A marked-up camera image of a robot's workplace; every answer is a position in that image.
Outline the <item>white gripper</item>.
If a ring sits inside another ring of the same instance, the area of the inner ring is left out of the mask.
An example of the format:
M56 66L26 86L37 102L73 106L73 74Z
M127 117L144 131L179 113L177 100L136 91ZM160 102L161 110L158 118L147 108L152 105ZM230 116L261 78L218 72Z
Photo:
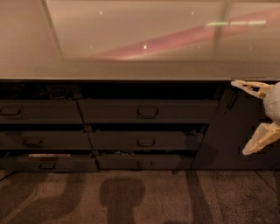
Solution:
M253 136L242 150L243 155L251 155L262 150L269 144L280 139L280 82L273 87L270 84L259 81L234 80L233 87L239 88L256 98L264 99L265 115L273 123L261 123Z

